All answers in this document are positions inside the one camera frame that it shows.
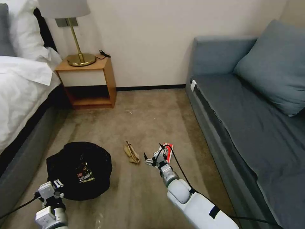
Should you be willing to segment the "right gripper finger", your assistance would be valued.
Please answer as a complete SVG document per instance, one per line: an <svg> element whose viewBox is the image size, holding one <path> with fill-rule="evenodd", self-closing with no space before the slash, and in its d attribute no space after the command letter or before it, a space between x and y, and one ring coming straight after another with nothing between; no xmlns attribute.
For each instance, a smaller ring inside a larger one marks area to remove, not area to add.
<svg viewBox="0 0 305 229"><path fill-rule="evenodd" d="M160 155L162 155L163 157L167 157L167 143L164 144L159 144L159 151L157 153L157 157L159 157Z"/></svg>
<svg viewBox="0 0 305 229"><path fill-rule="evenodd" d="M145 160L145 164L155 167L156 166L156 159L153 156L152 158L148 158L148 156L146 155L146 153L144 152L144 160Z"/></svg>

